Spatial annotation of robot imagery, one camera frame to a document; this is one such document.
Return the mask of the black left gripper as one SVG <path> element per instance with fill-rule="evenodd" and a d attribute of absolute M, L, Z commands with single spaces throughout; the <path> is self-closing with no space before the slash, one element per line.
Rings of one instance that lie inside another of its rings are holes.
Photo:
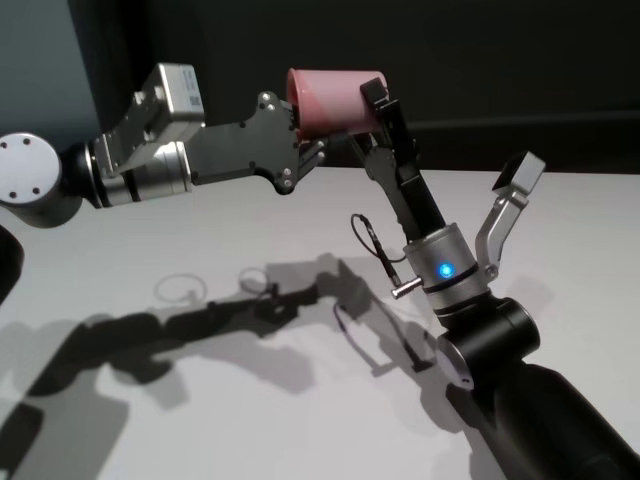
<path fill-rule="evenodd" d="M 248 119 L 202 128 L 190 139 L 193 184 L 260 176 L 277 193 L 291 193 L 300 180 L 324 162 L 328 138 L 300 149 L 299 107 L 272 92 L 258 95 L 255 113 Z"/>

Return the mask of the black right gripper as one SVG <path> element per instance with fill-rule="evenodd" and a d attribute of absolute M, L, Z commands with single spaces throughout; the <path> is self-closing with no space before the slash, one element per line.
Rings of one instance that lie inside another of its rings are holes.
<path fill-rule="evenodd" d="M 418 168 L 419 150 L 400 101 L 389 97 L 380 78 L 362 84 L 360 92 L 391 149 L 379 147 L 376 136 L 365 133 L 350 137 L 352 153 L 384 191 L 408 243 L 444 228 L 444 217 Z"/>

